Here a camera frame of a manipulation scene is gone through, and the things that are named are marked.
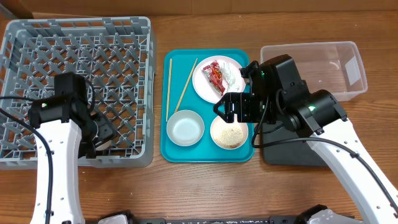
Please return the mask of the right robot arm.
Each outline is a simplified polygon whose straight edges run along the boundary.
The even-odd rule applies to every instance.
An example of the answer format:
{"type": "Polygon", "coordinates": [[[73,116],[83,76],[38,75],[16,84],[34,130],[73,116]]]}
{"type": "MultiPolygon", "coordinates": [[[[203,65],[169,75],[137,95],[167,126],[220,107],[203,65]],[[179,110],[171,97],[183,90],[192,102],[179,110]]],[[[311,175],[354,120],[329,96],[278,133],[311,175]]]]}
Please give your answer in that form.
{"type": "Polygon", "coordinates": [[[363,223],[397,223],[397,189],[359,140],[347,112],[326,90],[310,93],[287,54],[240,68],[248,93],[227,93],[213,111],[225,122],[262,125],[280,121],[297,137],[266,142],[265,149],[305,143],[333,171],[362,215],[363,223]]]}

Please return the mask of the pile of rice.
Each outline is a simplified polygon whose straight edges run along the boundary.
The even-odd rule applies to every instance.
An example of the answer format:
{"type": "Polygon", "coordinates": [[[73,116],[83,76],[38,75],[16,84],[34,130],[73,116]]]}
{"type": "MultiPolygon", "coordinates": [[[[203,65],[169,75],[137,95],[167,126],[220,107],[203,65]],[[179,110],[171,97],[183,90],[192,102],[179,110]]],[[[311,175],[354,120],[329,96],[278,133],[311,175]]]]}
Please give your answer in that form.
{"type": "Polygon", "coordinates": [[[215,136],[215,143],[225,149],[237,148],[243,140],[244,133],[239,126],[227,126],[215,136]]]}

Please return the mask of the grey bowl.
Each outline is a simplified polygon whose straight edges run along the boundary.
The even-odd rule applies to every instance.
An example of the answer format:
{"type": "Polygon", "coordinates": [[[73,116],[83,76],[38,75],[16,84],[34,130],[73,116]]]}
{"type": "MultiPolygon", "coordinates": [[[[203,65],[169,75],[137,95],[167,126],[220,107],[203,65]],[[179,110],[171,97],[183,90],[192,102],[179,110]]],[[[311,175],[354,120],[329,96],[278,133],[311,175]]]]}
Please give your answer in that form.
{"type": "Polygon", "coordinates": [[[181,110],[169,118],[166,132],[174,144],[183,147],[192,146],[203,136],[205,124],[198,113],[181,110]]]}

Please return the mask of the red snack wrapper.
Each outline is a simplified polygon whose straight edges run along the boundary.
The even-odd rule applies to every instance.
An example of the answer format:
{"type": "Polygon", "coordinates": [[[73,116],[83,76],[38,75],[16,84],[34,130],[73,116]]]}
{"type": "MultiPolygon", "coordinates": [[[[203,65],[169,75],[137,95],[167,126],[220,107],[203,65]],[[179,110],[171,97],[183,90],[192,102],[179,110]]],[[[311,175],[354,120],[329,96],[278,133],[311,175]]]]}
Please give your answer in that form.
{"type": "Polygon", "coordinates": [[[215,60],[206,65],[201,70],[202,74],[207,78],[209,84],[220,95],[223,96],[225,87],[223,86],[223,73],[219,63],[215,60]]]}

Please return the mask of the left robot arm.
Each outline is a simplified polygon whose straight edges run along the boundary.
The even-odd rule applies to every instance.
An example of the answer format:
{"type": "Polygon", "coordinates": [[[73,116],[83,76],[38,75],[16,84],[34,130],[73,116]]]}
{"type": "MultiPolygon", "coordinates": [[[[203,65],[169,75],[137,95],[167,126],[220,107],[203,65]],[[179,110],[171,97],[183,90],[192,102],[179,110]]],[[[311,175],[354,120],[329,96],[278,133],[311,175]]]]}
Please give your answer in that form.
{"type": "Polygon", "coordinates": [[[78,159],[94,158],[117,131],[88,101],[88,81],[69,72],[54,78],[55,93],[34,100],[28,112],[37,148],[37,190],[32,223],[84,223],[78,159]]]}

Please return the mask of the white cup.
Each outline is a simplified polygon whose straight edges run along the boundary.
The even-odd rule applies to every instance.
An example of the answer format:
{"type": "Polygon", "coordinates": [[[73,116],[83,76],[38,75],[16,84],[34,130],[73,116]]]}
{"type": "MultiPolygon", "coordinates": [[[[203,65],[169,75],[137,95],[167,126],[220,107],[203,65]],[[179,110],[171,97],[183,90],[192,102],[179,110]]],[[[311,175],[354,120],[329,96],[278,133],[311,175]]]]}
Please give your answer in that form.
{"type": "Polygon", "coordinates": [[[99,145],[98,147],[95,148],[96,151],[103,151],[105,149],[107,149],[108,147],[110,147],[112,143],[112,140],[106,141],[103,144],[99,145]]]}

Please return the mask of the white tissue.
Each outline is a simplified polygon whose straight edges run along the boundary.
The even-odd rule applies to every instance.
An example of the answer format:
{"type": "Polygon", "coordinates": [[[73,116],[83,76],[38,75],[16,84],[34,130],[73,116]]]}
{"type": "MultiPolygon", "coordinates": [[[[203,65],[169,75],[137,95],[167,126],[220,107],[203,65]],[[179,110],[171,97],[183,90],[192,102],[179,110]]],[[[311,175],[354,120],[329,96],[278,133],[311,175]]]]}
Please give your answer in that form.
{"type": "Polygon", "coordinates": [[[241,77],[240,71],[234,65],[228,62],[223,62],[221,65],[223,79],[226,82],[226,92],[242,92],[244,89],[244,80],[241,77]]]}

